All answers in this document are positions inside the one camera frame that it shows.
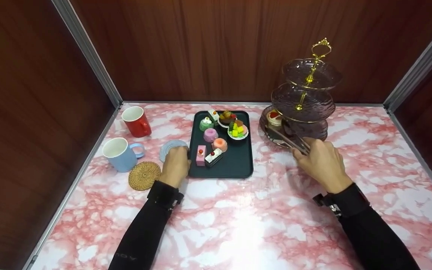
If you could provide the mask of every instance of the black wristband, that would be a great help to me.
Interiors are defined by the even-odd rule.
[[[148,201],[152,201],[166,210],[173,210],[176,205],[181,203],[183,197],[184,195],[177,188],[161,181],[155,181],[147,198]]]
[[[331,208],[338,217],[352,217],[363,212],[370,203],[355,183],[340,193],[328,193],[326,196],[318,194],[313,200],[319,205]]]

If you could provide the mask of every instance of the light blue mug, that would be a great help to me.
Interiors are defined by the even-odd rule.
[[[134,153],[132,149],[135,147],[141,148],[141,151]],[[125,173],[131,171],[138,164],[138,159],[144,156],[144,146],[139,143],[130,145],[125,138],[114,138],[103,146],[103,156],[117,171]]]

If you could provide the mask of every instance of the hand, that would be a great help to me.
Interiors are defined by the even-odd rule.
[[[332,143],[318,139],[304,138],[311,147],[308,156],[298,149],[291,149],[298,165],[312,178],[318,181],[329,193],[339,193],[349,187],[353,181],[345,172],[343,156]]]
[[[179,188],[183,179],[188,175],[190,164],[186,146],[171,148],[166,155],[159,181]]]

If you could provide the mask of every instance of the dark serving tray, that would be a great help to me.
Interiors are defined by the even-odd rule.
[[[192,124],[190,159],[191,167],[188,176],[197,178],[248,178],[254,170],[252,164],[252,147],[251,147],[251,127],[249,125],[249,115],[245,111],[232,111],[237,118],[247,126],[247,138],[235,141],[229,138],[228,130],[221,126],[215,126],[220,138],[228,142],[228,150],[223,153],[223,158],[214,164],[211,168],[206,166],[196,166],[196,155],[198,145],[206,145],[206,155],[212,151],[211,143],[203,139],[203,132],[199,130],[199,123],[208,116],[207,111],[199,111],[194,115]]]

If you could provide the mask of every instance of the table surface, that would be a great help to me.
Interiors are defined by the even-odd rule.
[[[124,104],[123,109],[136,105]],[[341,226],[312,197],[319,185],[287,149],[258,127],[265,105],[140,104],[153,133],[134,138],[115,119],[114,137],[141,142],[140,161],[159,161],[168,140],[189,142],[194,113],[244,110],[250,115],[254,173],[245,180],[189,179],[183,203],[163,234],[153,269],[360,269]],[[432,270],[432,181],[383,108],[339,106],[329,137],[348,175],[398,234],[422,269]],[[148,191],[128,186],[101,154],[94,156],[32,270],[107,269]]]

